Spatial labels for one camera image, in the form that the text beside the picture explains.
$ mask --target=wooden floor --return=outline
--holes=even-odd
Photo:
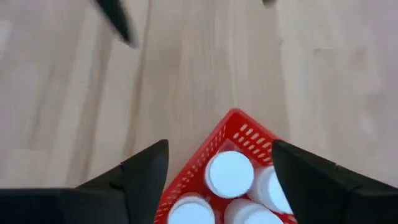
[[[159,139],[168,182],[230,108],[398,187],[398,2],[0,2],[0,187],[76,186]]]

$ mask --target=white bottle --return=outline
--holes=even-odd
[[[181,196],[170,209],[168,224],[215,224],[213,209],[199,194]]]
[[[254,171],[254,182],[248,197],[274,212],[293,214],[273,166],[261,167]]]
[[[218,153],[206,165],[206,185],[214,194],[222,198],[244,195],[250,189],[253,180],[253,165],[240,152]]]
[[[224,224],[283,224],[268,208],[246,199],[235,199],[226,208]]]

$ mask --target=red plastic basket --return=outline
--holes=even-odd
[[[232,199],[219,198],[208,189],[204,180],[207,162],[222,150],[225,144],[231,142],[253,162],[260,166],[271,166],[272,142],[275,139],[280,138],[243,111],[230,110],[163,192],[156,212],[155,223],[167,223],[167,215],[175,201],[188,192],[196,192],[204,196],[215,211],[216,223],[223,223],[225,208]],[[297,223],[293,215],[278,213],[276,215],[285,224]]]

